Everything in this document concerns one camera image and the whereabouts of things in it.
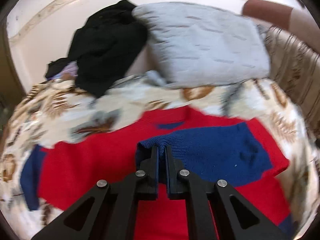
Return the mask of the red and blue sweater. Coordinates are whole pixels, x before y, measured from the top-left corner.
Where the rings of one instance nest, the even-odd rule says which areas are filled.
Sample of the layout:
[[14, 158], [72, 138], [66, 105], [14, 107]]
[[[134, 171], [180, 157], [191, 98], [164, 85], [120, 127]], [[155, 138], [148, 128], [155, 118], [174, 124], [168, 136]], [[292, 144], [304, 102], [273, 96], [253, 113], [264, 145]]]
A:
[[27, 207], [37, 210], [43, 199], [67, 210], [99, 180], [118, 183], [155, 153], [156, 162], [145, 172], [156, 174], [158, 197], [138, 203], [134, 238], [187, 239], [185, 202], [167, 195], [165, 150], [202, 180], [227, 181], [287, 237], [293, 235], [277, 179], [289, 160], [268, 130], [256, 118], [207, 115], [189, 106], [147, 111], [129, 126], [81, 142], [35, 146], [20, 178]]

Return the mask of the black clothes pile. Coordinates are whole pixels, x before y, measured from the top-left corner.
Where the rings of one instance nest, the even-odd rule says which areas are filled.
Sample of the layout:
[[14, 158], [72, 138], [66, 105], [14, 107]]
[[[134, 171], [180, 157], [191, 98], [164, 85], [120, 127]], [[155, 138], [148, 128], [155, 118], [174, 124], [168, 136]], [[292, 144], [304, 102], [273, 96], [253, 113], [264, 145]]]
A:
[[74, 33], [67, 57], [48, 64], [50, 80], [71, 62], [78, 66], [75, 85], [99, 98], [125, 76], [142, 51], [148, 31], [133, 16], [136, 5], [127, 0], [90, 16]]

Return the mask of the leaf pattern blanket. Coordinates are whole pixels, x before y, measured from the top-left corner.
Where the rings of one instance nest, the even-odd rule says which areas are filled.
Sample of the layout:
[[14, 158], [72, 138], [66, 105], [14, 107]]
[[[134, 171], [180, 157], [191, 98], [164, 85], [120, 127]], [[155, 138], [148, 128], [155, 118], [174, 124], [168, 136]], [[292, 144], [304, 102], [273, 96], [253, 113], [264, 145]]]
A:
[[1, 212], [15, 239], [31, 239], [60, 210], [40, 200], [27, 207], [20, 185], [23, 166], [36, 145], [76, 143], [93, 132], [115, 131], [137, 121], [144, 111], [189, 105], [206, 114], [257, 118], [271, 133], [290, 165], [279, 175], [299, 239], [319, 210], [319, 150], [300, 107], [270, 79], [228, 86], [166, 89], [146, 78], [120, 80], [99, 99], [73, 81], [35, 85], [16, 107], [1, 142]]

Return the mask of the purple cloth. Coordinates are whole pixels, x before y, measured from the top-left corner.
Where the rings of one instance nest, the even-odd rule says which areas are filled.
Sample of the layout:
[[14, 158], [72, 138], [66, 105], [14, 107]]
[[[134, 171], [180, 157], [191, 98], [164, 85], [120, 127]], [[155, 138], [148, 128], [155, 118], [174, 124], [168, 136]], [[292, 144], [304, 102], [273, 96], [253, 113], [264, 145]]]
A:
[[72, 80], [75, 79], [78, 75], [78, 65], [76, 61], [70, 62], [59, 72], [58, 74], [53, 76], [53, 80], [61, 79], [61, 80]]

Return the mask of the striped floral cushion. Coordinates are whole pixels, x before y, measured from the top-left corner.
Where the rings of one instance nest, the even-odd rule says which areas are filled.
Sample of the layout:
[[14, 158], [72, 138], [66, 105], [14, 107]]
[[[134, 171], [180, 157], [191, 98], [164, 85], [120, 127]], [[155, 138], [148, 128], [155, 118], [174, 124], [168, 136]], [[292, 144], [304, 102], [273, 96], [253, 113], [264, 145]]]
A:
[[319, 139], [319, 54], [278, 27], [268, 29], [265, 46], [270, 78], [300, 107], [308, 129]]

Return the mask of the grey quilted pillow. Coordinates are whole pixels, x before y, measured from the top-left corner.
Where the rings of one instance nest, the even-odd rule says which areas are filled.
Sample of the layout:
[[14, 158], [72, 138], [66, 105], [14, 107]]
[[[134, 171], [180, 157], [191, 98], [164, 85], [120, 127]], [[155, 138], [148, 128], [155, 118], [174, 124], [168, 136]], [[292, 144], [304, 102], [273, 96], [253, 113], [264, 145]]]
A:
[[165, 85], [230, 85], [269, 76], [270, 58], [258, 26], [247, 17], [206, 5], [162, 2], [137, 6], [148, 47]]

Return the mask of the brown beige sofa backrest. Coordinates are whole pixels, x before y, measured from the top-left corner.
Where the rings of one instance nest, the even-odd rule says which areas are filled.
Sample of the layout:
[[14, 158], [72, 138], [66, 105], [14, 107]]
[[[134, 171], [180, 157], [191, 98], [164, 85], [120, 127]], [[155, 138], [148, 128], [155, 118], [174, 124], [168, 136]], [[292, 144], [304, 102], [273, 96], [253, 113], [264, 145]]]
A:
[[307, 12], [270, 1], [248, 0], [242, 14], [280, 27], [319, 52], [319, 26]]

